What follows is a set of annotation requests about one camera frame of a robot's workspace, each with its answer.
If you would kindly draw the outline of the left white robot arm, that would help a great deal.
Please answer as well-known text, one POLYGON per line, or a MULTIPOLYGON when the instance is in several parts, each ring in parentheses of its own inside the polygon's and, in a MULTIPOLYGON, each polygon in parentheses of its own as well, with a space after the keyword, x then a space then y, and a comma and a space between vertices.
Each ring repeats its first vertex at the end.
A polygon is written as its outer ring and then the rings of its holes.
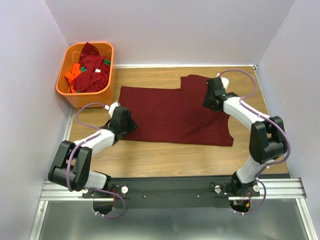
POLYGON ((48 172, 48 180, 68 188, 69 191, 93 190, 99 197, 112 192, 112 178, 104 173, 91 171, 92 157, 105 148, 115 145, 138 126, 131 111, 118 102, 104 107, 111 118, 96 132, 78 141, 60 143, 48 172))

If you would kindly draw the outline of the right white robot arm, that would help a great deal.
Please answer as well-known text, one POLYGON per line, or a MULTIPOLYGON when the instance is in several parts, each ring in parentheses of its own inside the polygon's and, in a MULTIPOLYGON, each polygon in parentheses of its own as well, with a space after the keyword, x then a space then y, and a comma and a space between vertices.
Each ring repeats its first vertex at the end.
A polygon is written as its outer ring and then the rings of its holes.
POLYGON ((234 117, 250 130, 248 159, 233 173, 229 184, 230 192, 241 196, 253 186, 267 166, 273 165, 280 156, 288 154, 291 147, 285 136, 283 120, 257 111, 233 92, 227 93, 228 83, 228 79, 220 76, 207 80, 202 105, 234 117))

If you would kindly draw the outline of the maroon t shirt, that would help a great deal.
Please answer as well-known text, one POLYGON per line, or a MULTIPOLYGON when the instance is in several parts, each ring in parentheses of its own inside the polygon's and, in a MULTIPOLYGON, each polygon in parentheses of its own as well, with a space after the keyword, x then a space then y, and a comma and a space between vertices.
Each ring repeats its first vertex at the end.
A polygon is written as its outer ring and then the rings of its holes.
POLYGON ((137 124, 125 140, 231 147, 229 115, 203 106, 207 80, 191 74, 177 89, 122 86, 118 101, 137 124))

